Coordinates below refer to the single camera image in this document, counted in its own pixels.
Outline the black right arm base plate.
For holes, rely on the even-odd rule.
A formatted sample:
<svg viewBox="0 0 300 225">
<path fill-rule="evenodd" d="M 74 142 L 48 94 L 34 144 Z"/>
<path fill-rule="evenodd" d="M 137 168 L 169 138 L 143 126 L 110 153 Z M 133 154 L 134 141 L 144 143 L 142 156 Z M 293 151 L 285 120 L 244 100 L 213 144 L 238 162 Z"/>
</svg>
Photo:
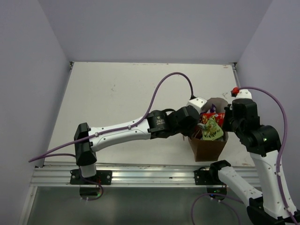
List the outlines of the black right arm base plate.
<svg viewBox="0 0 300 225">
<path fill-rule="evenodd" d="M 217 182 L 213 180 L 210 175 L 209 169 L 200 167 L 194 170 L 194 181 L 196 185 L 216 185 Z"/>
</svg>

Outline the purple snack bag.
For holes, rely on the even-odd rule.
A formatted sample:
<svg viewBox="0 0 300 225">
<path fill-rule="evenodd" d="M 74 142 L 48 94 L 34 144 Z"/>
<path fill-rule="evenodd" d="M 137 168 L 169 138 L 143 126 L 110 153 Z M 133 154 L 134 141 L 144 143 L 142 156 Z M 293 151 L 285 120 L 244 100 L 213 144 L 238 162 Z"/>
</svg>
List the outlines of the purple snack bag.
<svg viewBox="0 0 300 225">
<path fill-rule="evenodd" d="M 214 104 L 211 104 L 210 108 L 207 110 L 206 113 L 216 113 L 217 112 L 217 108 Z"/>
</svg>

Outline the green snack packet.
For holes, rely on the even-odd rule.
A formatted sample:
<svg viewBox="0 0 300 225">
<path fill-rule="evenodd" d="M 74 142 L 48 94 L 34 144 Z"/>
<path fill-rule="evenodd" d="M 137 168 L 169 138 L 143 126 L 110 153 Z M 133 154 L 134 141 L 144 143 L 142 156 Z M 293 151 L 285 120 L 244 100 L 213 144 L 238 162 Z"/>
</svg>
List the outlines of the green snack packet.
<svg viewBox="0 0 300 225">
<path fill-rule="evenodd" d="M 223 137 L 224 132 L 218 125 L 214 117 L 210 117 L 206 120 L 206 123 L 198 123 L 198 127 L 202 131 L 202 139 L 205 141 L 215 141 Z"/>
</svg>

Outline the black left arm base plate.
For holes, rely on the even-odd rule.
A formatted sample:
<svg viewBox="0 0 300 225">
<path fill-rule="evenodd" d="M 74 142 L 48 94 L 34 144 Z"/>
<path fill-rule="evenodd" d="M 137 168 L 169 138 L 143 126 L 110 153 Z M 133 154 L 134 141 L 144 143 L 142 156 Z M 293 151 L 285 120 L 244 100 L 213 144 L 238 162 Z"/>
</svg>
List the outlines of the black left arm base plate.
<svg viewBox="0 0 300 225">
<path fill-rule="evenodd" d="M 111 185 L 113 172 L 111 170 L 97 170 L 96 175 L 89 178 L 81 178 L 79 169 L 70 171 L 70 184 L 71 185 L 91 185 L 97 183 L 100 185 Z"/>
</svg>

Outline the brown paper bag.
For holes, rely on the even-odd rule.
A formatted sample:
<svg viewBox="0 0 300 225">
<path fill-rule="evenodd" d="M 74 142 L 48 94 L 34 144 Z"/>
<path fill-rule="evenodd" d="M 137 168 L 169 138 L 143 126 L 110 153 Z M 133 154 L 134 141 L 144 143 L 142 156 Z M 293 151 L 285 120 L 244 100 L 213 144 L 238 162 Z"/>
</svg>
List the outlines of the brown paper bag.
<svg viewBox="0 0 300 225">
<path fill-rule="evenodd" d="M 207 100 L 207 103 L 202 109 L 200 115 L 206 113 L 211 104 L 216 106 L 216 113 L 225 113 L 224 107 L 227 106 L 228 102 L 219 97 L 210 98 Z M 205 141 L 202 139 L 202 131 L 197 125 L 194 133 L 190 137 L 184 136 L 183 138 L 188 140 L 189 145 L 194 153 L 196 162 L 217 161 L 228 141 L 228 133 L 224 130 L 223 132 L 223 137 L 215 141 Z"/>
</svg>

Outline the red mixed snack bag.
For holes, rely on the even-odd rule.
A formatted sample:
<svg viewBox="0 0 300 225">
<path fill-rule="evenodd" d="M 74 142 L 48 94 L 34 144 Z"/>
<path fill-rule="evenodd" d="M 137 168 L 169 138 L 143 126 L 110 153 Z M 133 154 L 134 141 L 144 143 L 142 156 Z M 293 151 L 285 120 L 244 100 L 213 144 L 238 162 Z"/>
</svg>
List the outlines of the red mixed snack bag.
<svg viewBox="0 0 300 225">
<path fill-rule="evenodd" d="M 203 113 L 200 115 L 201 123 L 206 124 L 209 119 L 214 120 L 220 127 L 224 123 L 225 113 Z"/>
</svg>

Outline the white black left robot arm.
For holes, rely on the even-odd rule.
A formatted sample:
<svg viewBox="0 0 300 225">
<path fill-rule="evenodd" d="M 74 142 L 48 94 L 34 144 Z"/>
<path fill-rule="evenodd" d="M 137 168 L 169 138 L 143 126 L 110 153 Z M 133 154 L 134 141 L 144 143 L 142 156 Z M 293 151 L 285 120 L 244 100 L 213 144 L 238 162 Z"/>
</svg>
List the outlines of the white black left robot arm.
<svg viewBox="0 0 300 225">
<path fill-rule="evenodd" d="M 136 140 L 168 138 L 176 134 L 191 136 L 199 123 L 201 106 L 187 105 L 178 110 L 154 110 L 142 122 L 123 123 L 110 127 L 89 127 L 78 125 L 74 135 L 76 164 L 80 168 L 81 179 L 92 184 L 97 180 L 96 152 L 104 148 Z"/>
</svg>

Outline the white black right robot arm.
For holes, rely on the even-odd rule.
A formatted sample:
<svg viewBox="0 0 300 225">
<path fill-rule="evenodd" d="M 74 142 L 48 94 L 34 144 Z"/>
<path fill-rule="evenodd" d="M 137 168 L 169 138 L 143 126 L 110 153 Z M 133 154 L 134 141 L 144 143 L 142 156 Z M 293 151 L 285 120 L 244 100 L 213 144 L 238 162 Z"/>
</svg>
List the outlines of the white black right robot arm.
<svg viewBox="0 0 300 225">
<path fill-rule="evenodd" d="M 251 99 L 235 99 L 225 107 L 223 127 L 234 132 L 249 152 L 261 185 L 261 191 L 251 186 L 225 160 L 210 165 L 209 179 L 214 184 L 224 183 L 242 200 L 254 225 L 285 225 L 300 220 L 300 211 L 290 199 L 283 171 L 276 171 L 281 147 L 278 132 L 272 126 L 260 124 L 257 104 Z"/>
</svg>

